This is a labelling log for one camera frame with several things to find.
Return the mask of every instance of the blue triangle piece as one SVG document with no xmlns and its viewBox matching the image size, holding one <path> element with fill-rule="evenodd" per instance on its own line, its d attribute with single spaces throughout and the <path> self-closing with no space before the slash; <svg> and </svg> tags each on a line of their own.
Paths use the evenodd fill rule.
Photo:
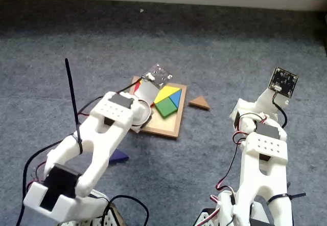
<svg viewBox="0 0 327 226">
<path fill-rule="evenodd" d="M 175 104 L 177 108 L 179 106 L 179 99 L 181 94 L 182 94 L 182 90 L 180 89 L 178 92 L 175 92 L 174 94 L 169 96 L 170 100 L 172 100 L 172 102 Z"/>
<path fill-rule="evenodd" d="M 110 157 L 109 162 L 110 163 L 124 162 L 124 161 L 126 161 L 128 159 L 129 159 L 129 157 L 126 154 L 121 152 L 119 149 L 116 149 L 113 152 L 112 156 Z"/>
</svg>

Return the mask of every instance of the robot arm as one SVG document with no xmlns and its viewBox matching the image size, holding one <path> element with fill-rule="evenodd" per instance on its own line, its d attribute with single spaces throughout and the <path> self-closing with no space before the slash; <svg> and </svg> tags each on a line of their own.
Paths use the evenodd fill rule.
<svg viewBox="0 0 327 226">
<path fill-rule="evenodd" d="M 245 140 L 237 142 L 242 149 L 240 187 L 234 195 L 223 191 L 217 198 L 216 217 L 204 224 L 210 215 L 199 217 L 201 225 L 268 226 L 262 205 L 254 198 L 260 195 L 269 201 L 276 195 L 287 194 L 286 165 L 287 134 L 278 124 L 278 107 L 289 104 L 297 76 L 276 68 L 268 88 L 255 102 L 239 99 L 230 117 L 235 131 Z M 292 225 L 292 208 L 289 197 L 279 197 L 269 203 L 275 226 Z"/>
<path fill-rule="evenodd" d="M 32 183 L 24 199 L 25 206 L 58 222 L 101 216 L 107 197 L 95 191 L 94 186 L 128 130 L 139 132 L 150 119 L 150 105 L 171 78 L 160 65 L 156 65 L 143 76 L 143 82 L 134 95 L 106 93 L 80 126 L 82 148 L 93 152 L 87 170 L 80 174 L 64 166 L 80 154 L 75 132 L 48 153 L 44 183 Z"/>
</svg>

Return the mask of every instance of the brown triangle piece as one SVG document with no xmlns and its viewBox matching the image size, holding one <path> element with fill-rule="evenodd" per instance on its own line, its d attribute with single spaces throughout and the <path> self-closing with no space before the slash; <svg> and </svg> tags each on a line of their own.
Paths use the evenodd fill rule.
<svg viewBox="0 0 327 226">
<path fill-rule="evenodd" d="M 210 106 L 206 102 L 205 98 L 203 96 L 199 96 L 195 98 L 194 100 L 189 102 L 189 106 L 199 107 L 205 110 L 209 110 Z"/>
</svg>

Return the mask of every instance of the wooden puzzle board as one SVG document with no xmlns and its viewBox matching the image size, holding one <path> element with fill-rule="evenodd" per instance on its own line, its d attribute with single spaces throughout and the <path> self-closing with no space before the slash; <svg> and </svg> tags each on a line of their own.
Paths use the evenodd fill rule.
<svg viewBox="0 0 327 226">
<path fill-rule="evenodd" d="M 134 83 L 138 79 L 139 77 L 134 76 L 132 79 L 132 83 Z M 155 106 L 153 106 L 152 119 L 147 123 L 147 125 L 141 131 L 177 138 L 179 134 L 182 113 L 184 109 L 187 86 L 182 84 L 175 84 L 175 83 L 168 83 L 167 85 L 181 88 L 182 90 L 177 112 L 163 119 L 160 113 L 155 108 Z M 134 86 L 131 88 L 129 93 L 134 94 Z"/>
</svg>

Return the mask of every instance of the tangram puzzle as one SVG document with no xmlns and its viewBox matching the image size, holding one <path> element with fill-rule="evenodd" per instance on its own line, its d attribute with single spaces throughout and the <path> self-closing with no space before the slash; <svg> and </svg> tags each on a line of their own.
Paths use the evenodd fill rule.
<svg viewBox="0 0 327 226">
<path fill-rule="evenodd" d="M 130 93 L 133 94 L 141 83 L 137 83 Z M 168 83 L 163 87 L 151 106 L 153 111 L 152 119 L 142 131 L 168 137 L 178 137 L 185 95 L 186 85 Z"/>
</svg>

